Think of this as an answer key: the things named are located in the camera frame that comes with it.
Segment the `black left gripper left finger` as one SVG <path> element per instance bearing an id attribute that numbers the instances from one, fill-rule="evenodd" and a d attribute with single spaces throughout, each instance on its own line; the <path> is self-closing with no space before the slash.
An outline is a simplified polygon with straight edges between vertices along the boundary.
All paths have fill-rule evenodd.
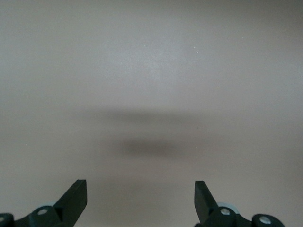
<path id="1" fill-rule="evenodd" d="M 76 180 L 53 206 L 14 221 L 15 227 L 73 227 L 87 206 L 87 181 Z"/>

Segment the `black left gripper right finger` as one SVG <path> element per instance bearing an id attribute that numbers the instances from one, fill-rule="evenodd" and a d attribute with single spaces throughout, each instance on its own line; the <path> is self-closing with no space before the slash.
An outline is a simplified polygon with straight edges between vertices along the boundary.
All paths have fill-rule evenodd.
<path id="1" fill-rule="evenodd" d="M 197 227 L 251 226 L 251 221 L 231 208 L 219 206 L 204 181 L 195 181 L 194 205 L 199 219 Z"/>

